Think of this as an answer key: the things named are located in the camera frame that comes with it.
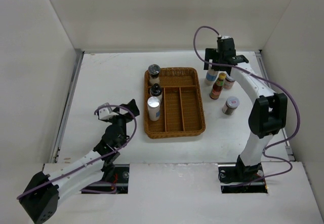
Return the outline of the silver-lid salt shaker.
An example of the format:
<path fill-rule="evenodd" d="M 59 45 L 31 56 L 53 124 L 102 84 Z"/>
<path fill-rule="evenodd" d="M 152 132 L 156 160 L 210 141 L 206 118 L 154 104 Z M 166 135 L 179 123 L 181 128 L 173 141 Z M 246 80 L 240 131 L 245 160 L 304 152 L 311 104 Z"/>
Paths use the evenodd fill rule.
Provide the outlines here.
<path fill-rule="evenodd" d="M 214 84 L 214 82 L 216 81 L 217 75 L 218 75 L 218 71 L 212 69 L 212 66 L 209 65 L 209 68 L 207 70 L 206 77 L 205 77 L 205 84 L 208 86 L 212 86 Z"/>
<path fill-rule="evenodd" d="M 152 121 L 157 121 L 160 118 L 160 100 L 157 97 L 149 97 L 147 100 L 147 109 L 149 118 Z"/>

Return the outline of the black-cap white spice jar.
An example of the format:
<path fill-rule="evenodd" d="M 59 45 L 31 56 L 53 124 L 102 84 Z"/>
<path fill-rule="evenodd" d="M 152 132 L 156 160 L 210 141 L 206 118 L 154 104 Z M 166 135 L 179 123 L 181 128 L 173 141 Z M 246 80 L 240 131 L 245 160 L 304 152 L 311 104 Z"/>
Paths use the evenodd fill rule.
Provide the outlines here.
<path fill-rule="evenodd" d="M 163 89 L 162 89 L 162 87 L 158 83 L 153 84 L 151 86 L 149 92 L 150 92 L 150 96 L 157 97 L 159 99 L 159 101 L 162 102 L 162 99 L 163 99 Z"/>

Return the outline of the yellow-cap red sauce bottle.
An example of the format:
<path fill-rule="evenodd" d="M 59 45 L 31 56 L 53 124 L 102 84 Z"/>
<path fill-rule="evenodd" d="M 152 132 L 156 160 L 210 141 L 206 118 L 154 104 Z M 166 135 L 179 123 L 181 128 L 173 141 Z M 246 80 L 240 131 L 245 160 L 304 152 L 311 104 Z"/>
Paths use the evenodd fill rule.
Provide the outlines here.
<path fill-rule="evenodd" d="M 224 81 L 226 79 L 226 73 L 221 72 L 213 84 L 210 92 L 210 98 L 216 100 L 220 97 L 221 91 L 223 89 Z"/>

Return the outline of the clear-lid white spice jar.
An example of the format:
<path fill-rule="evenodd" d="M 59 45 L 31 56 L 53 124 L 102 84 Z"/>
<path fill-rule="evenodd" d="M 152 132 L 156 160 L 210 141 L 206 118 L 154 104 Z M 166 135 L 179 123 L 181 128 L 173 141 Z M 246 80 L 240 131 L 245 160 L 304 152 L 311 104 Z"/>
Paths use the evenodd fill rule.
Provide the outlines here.
<path fill-rule="evenodd" d="M 152 64 L 148 67 L 149 73 L 149 84 L 153 86 L 154 84 L 159 84 L 159 74 L 160 66 L 157 64 Z"/>

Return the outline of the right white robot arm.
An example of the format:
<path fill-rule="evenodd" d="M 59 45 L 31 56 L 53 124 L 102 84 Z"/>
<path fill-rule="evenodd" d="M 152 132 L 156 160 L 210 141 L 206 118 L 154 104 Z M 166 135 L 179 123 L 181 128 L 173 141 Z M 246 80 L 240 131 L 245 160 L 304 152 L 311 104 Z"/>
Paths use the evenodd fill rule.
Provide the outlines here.
<path fill-rule="evenodd" d="M 288 98 L 283 93 L 275 93 L 262 78 L 255 74 L 249 61 L 237 55 L 234 40 L 230 36 L 218 36 L 217 48 L 205 50 L 204 69 L 225 71 L 240 84 L 249 96 L 253 107 L 248 119 L 250 136 L 235 166 L 219 167 L 222 183 L 250 182 L 261 170 L 261 158 L 270 140 L 285 125 Z"/>

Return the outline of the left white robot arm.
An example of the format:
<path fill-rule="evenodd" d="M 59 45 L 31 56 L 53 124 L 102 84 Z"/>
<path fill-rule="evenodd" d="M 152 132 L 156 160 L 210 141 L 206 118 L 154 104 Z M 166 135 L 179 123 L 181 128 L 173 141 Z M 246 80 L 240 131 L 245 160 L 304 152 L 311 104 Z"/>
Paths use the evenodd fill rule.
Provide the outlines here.
<path fill-rule="evenodd" d="M 89 192 L 89 185 L 110 182 L 113 179 L 113 162 L 119 157 L 133 135 L 127 134 L 127 123 L 136 122 L 140 114 L 136 101 L 127 104 L 105 103 L 95 112 L 98 120 L 109 122 L 99 143 L 85 156 L 55 172 L 36 173 L 17 200 L 33 223 L 44 223 L 58 206 L 78 192 Z"/>

